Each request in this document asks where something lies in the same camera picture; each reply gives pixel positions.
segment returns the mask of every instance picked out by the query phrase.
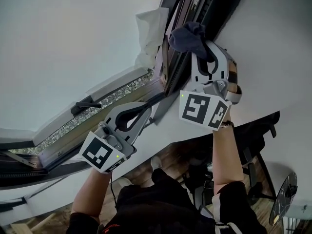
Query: open window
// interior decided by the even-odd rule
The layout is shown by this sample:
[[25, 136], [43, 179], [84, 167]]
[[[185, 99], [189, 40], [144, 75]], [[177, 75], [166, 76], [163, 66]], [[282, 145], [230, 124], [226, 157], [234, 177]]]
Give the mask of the open window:
[[[10, 84], [10, 76], [16, 75], [15, 73], [4, 77], [6, 73], [3, 72], [4, 76], [1, 75], [0, 78], [1, 82], [5, 81], [4, 84], [2, 83], [4, 87], [1, 87], [2, 93], [5, 94], [2, 101], [9, 101], [10, 95], [18, 95], [17, 101], [14, 102], [18, 110], [12, 102], [8, 102], [7, 106], [2, 103], [1, 107], [5, 110], [2, 110], [1, 118], [4, 120], [0, 124], [0, 189], [8, 189], [47, 182], [89, 168], [87, 163], [73, 157], [79, 152], [89, 131], [94, 131], [98, 123], [117, 105], [133, 101], [149, 102], [151, 105], [160, 102], [156, 115], [160, 117], [164, 114], [164, 108], [170, 106], [175, 99], [175, 96], [172, 95], [188, 81], [191, 74], [190, 54], [178, 53], [167, 44], [171, 29], [180, 27], [186, 21], [197, 21], [207, 26], [209, 30], [206, 37], [213, 40], [240, 0], [161, 0], [159, 6], [169, 8], [166, 26], [168, 35], [164, 37], [164, 43], [159, 48], [155, 68], [135, 70], [122, 69], [128, 67], [129, 65], [126, 66], [126, 64], [130, 62], [130, 59], [125, 59], [125, 54], [129, 52], [131, 56], [135, 56], [138, 52], [133, 53], [136, 49], [131, 47], [132, 42], [137, 41], [137, 38], [127, 39], [131, 32], [125, 31], [128, 25], [124, 22], [127, 21], [128, 15], [123, 11], [124, 6], [122, 6], [121, 0], [90, 0], [93, 6], [104, 2], [107, 7], [121, 7], [120, 10], [111, 11], [109, 9], [110, 17], [107, 18], [111, 18], [111, 20], [106, 18], [105, 21], [101, 19], [105, 16], [100, 10], [84, 7], [81, 0], [44, 0], [43, 4], [46, 7], [38, 6], [40, 0], [22, 0], [22, 5], [25, 5], [23, 2], [33, 1], [28, 4], [35, 10], [30, 14], [33, 17], [30, 17], [32, 21], [28, 24], [23, 21], [27, 6], [14, 4], [13, 0], [2, 1], [10, 5], [11, 11], [6, 11], [4, 7], [0, 9], [1, 17], [5, 17], [7, 20], [6, 28], [1, 27], [0, 29], [0, 36], [5, 35], [6, 40], [0, 43], [0, 47], [2, 47], [0, 49], [7, 51], [5, 53], [9, 54], [11, 59], [6, 56], [6, 59], [2, 58], [0, 63], [3, 65], [3, 61], [7, 60], [7, 64], [10, 64], [9, 60], [11, 60], [15, 65], [22, 58], [29, 61], [24, 61], [16, 66], [16, 72], [21, 67], [26, 69], [20, 73], [20, 80], [17, 84]], [[137, 4], [140, 6], [145, 2], [146, 0], [137, 0]], [[76, 14], [71, 13], [70, 9], [73, 9]], [[40, 17], [44, 13], [52, 13], [48, 21]], [[22, 20], [23, 24], [16, 25], [18, 19]], [[57, 23], [56, 19], [68, 22], [71, 26]], [[35, 36], [33, 38], [30, 35], [24, 36], [26, 31], [24, 31], [23, 25], [30, 27], [29, 23], [35, 23], [38, 29], [37, 32], [34, 29], [29, 29]], [[59, 43], [58, 41], [60, 41], [62, 43], [65, 41], [65, 46], [62, 46], [64, 49], [58, 49], [58, 45], [51, 49], [50, 45], [44, 44], [46, 41], [43, 37], [46, 34], [42, 28], [45, 23], [49, 24], [47, 28], [50, 30], [52, 42]], [[112, 30], [117, 30], [109, 32], [110, 39], [99, 36], [99, 32], [104, 31], [101, 23], [110, 25], [109, 28]], [[60, 34], [57, 35], [59, 38], [54, 39], [53, 36], [58, 27], [60, 27], [61, 33], [68, 32], [69, 35], [64, 35], [62, 38]], [[91, 35], [80, 36], [80, 34], [83, 35], [83, 30], [93, 30], [93, 32]], [[11, 53], [14, 50], [13, 46], [8, 45], [8, 49], [3, 47], [4, 43], [13, 44], [11, 43], [12, 38], [10, 38], [12, 35], [25, 37], [28, 41], [35, 39], [34, 44], [38, 48], [38, 54], [34, 55], [31, 47], [24, 44], [23, 49], [18, 47], [19, 52], [13, 56]], [[90, 37], [93, 37], [97, 44], [91, 44]], [[127, 39], [130, 46], [126, 48], [121, 46], [124, 42], [123, 39]], [[71, 52], [72, 48], [78, 48], [79, 55], [75, 56], [77, 52]], [[110, 53], [109, 56], [101, 56], [102, 52], [99, 52], [98, 49], [102, 49], [102, 52], [107, 51]], [[23, 51], [27, 51], [28, 56], [23, 56]], [[58, 62], [49, 59], [50, 56], [47, 54], [51, 52], [60, 55]], [[64, 52], [74, 61], [70, 62], [61, 56]], [[107, 65], [105, 58], [127, 60], [125, 64], [123, 62], [119, 64], [122, 66], [120, 70], [115, 69], [118, 66], [117, 62], [112, 65], [112, 68], [109, 69], [111, 72], [109, 80], [98, 75], [98, 69]], [[34, 71], [34, 64], [38, 69], [35, 72], [40, 74], [37, 83], [31, 79], [31, 73], [27, 73], [27, 69]], [[71, 65], [70, 69], [65, 68], [66, 64]], [[53, 68], [60, 69], [59, 77], [51, 76], [50, 71]], [[55, 86], [53, 98], [51, 90], [46, 92], [45, 86]], [[66, 93], [62, 90], [64, 86], [67, 88]], [[20, 96], [23, 89], [32, 95], [33, 100], [27, 102], [29, 107], [24, 98]], [[67, 97], [60, 106], [58, 98], [63, 97], [63, 94], [66, 94]], [[19, 112], [30, 112], [31, 114], [19, 114]]]

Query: person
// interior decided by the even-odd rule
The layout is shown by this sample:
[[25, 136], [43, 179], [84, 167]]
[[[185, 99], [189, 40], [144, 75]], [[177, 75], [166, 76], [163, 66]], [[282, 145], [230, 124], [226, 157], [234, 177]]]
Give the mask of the person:
[[[224, 121], [230, 120], [228, 113]], [[117, 199], [117, 214], [106, 226], [99, 227], [98, 216], [111, 174], [93, 169], [74, 200], [67, 233], [267, 233], [247, 202], [233, 128], [220, 128], [213, 136], [214, 219], [198, 212], [186, 189], [166, 175], [155, 156], [151, 159], [153, 186], [140, 188], [126, 178], [118, 179], [124, 187]]]

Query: cable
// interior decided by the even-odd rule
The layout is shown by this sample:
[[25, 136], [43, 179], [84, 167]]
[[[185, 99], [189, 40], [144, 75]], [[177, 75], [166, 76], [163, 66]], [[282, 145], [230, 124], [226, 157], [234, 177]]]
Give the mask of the cable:
[[112, 176], [111, 176], [111, 191], [112, 191], [112, 194], [113, 194], [113, 197], [114, 197], [115, 208], [117, 208], [116, 197], [115, 197], [115, 194], [114, 194], [114, 191], [113, 191], [113, 172], [112, 172]]
[[201, 205], [200, 205], [199, 208], [198, 208], [198, 211], [199, 211], [199, 212], [201, 211], [202, 208], [205, 207], [205, 206], [204, 206], [204, 196], [205, 196], [204, 194], [205, 194], [205, 192], [206, 192], [206, 189], [211, 189], [211, 190], [213, 190], [213, 188], [210, 188], [210, 187], [207, 187], [207, 186], [206, 186], [206, 183], [209, 184], [211, 181], [212, 181], [212, 178], [211, 178], [210, 180], [206, 180], [206, 181], [204, 182], [204, 189], [203, 189], [203, 191], [202, 191], [202, 193], [201, 193]]

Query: white wall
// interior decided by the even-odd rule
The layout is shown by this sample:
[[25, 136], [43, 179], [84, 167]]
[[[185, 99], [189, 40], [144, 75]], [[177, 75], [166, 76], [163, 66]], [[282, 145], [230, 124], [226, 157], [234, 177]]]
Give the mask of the white wall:
[[311, 29], [312, 0], [241, 0], [216, 41], [237, 62], [233, 113], [252, 121], [310, 96]]
[[45, 183], [11, 190], [0, 190], [0, 202], [24, 197], [28, 194], [33, 193], [44, 184]]
[[14, 207], [12, 210], [0, 213], [0, 226], [6, 226], [11, 223], [15, 223], [20, 220], [31, 218], [34, 215], [32, 214], [31, 209], [27, 204], [23, 204], [17, 207]]
[[140, 52], [160, 0], [0, 0], [0, 128], [36, 131]]
[[72, 203], [77, 192], [87, 179], [90, 170], [71, 175], [28, 199], [27, 205], [31, 209], [33, 216], [41, 215]]

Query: cloth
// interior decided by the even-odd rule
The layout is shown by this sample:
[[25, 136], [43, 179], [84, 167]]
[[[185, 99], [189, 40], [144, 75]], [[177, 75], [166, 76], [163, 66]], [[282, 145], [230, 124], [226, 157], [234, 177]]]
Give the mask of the cloth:
[[203, 43], [205, 36], [205, 26], [198, 22], [187, 22], [181, 28], [171, 32], [169, 44], [179, 52], [190, 51], [198, 57], [209, 60], [206, 44]]
[[168, 19], [168, 8], [157, 8], [136, 15], [141, 52], [134, 68], [154, 68], [158, 47], [162, 45]]
[[155, 185], [149, 188], [124, 187], [118, 196], [117, 214], [105, 227], [99, 227], [90, 216], [75, 213], [67, 233], [266, 233], [247, 203], [242, 182], [228, 184], [214, 196], [214, 220], [201, 216], [186, 190], [161, 169], [153, 172], [152, 180]]

